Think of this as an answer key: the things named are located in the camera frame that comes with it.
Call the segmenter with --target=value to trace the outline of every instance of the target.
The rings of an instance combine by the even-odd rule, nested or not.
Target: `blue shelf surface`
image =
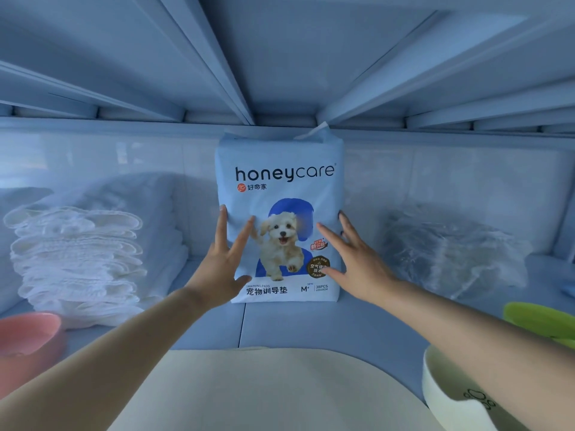
[[[199,265],[189,261],[171,290],[183,287]],[[575,282],[575,265],[548,256],[527,258],[529,286],[501,289],[464,302],[496,317],[509,301],[525,301],[575,314],[575,299],[559,291]],[[32,311],[27,302],[2,317]],[[95,326],[68,331],[65,357],[110,331]],[[172,349],[308,347],[329,349],[368,362],[395,377],[420,399],[423,352],[428,342],[388,312],[342,291],[338,302],[228,303],[207,312]]]

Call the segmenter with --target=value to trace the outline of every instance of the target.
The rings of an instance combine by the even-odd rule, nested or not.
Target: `clear plastic bag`
[[[382,256],[398,277],[450,299],[527,286],[525,240],[431,205],[391,211]]]

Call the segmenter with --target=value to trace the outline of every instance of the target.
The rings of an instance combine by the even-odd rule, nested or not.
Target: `person's left hand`
[[[208,310],[237,297],[241,288],[251,280],[249,275],[234,280],[234,274],[240,264],[241,254],[248,242],[249,234],[254,227],[254,221],[255,217],[252,216],[230,249],[227,240],[228,210],[226,206],[220,206],[216,240],[185,286],[197,293]]]

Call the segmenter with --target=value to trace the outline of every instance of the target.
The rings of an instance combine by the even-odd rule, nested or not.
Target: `dog's head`
[[[297,240],[297,219],[295,213],[283,211],[272,215],[262,223],[260,234],[269,233],[270,239],[279,245],[287,245]]]

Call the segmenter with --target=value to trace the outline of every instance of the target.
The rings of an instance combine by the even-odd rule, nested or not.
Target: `person's right arm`
[[[531,431],[575,429],[575,351],[397,279],[340,214],[346,240],[318,224],[347,272],[324,272],[439,348]]]

